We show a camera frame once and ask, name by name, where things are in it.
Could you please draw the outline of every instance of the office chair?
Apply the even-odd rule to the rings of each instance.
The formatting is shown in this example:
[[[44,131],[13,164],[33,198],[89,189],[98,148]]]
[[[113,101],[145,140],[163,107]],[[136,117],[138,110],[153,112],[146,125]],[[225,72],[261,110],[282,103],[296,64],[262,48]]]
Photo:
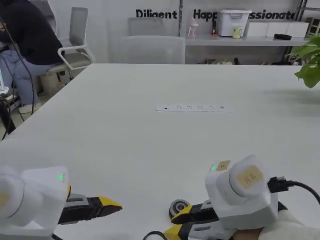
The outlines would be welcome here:
[[[58,50],[58,54],[63,63],[53,66],[48,70],[46,75],[41,76],[43,88],[57,82],[56,73],[85,69],[90,64],[95,62],[95,57],[92,55],[87,46],[87,22],[88,9],[84,7],[73,7],[71,10],[69,41],[72,46],[62,47]]]
[[[165,36],[165,20],[161,17],[128,17],[129,36]]]
[[[121,63],[185,64],[186,40],[177,36],[125,36]]]

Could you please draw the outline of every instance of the dark jacket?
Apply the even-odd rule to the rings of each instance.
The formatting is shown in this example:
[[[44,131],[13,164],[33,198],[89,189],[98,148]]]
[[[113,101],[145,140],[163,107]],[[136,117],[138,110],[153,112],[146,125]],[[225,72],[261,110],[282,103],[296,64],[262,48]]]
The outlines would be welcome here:
[[[28,0],[0,0],[0,16],[25,59],[35,65],[52,65],[62,60],[62,47],[46,17]],[[6,31],[0,41],[10,43]]]

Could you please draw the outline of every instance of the white table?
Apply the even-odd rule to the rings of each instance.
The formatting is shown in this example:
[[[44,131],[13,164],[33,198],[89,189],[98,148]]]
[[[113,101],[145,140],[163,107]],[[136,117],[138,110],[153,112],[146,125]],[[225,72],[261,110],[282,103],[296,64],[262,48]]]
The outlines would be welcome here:
[[[320,88],[292,66],[94,64],[0,144],[17,170],[65,165],[72,191],[105,195],[123,210],[61,226],[64,240],[141,240],[171,226],[175,199],[208,199],[220,160],[256,154],[272,176],[320,193]],[[232,113],[156,112],[166,103],[223,104]],[[294,187],[280,201],[320,226],[314,197]]]

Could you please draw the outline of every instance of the person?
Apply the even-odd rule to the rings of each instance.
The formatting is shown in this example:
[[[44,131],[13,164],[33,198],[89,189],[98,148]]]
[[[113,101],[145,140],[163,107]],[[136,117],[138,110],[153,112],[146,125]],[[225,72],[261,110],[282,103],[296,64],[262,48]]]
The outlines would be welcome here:
[[[320,240],[320,229],[304,226],[289,210],[278,213],[277,221],[262,229],[240,230],[233,240]]]
[[[41,107],[30,74],[31,77],[45,74],[52,66],[61,63],[58,49],[62,45],[46,17],[28,0],[0,0],[0,17],[22,56],[21,61],[15,50],[0,53],[4,85],[15,86],[22,103],[19,111],[30,113],[33,104],[34,110]],[[11,43],[5,26],[0,23],[0,42]]]

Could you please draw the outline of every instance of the white storage box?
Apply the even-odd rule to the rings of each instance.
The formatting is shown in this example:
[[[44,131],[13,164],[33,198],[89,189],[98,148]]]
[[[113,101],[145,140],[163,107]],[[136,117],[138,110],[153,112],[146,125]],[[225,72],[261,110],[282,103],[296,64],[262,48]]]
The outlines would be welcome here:
[[[293,38],[304,38],[307,34],[309,23],[294,21],[289,23],[287,35],[292,36]]]
[[[241,37],[244,35],[251,10],[224,9],[218,13],[217,32],[222,37],[232,37],[235,27],[242,27]]]
[[[245,29],[245,35],[247,37],[266,37],[268,27],[268,22],[249,21]]]
[[[274,37],[275,34],[287,34],[289,22],[269,22],[269,27],[266,32],[267,37]]]

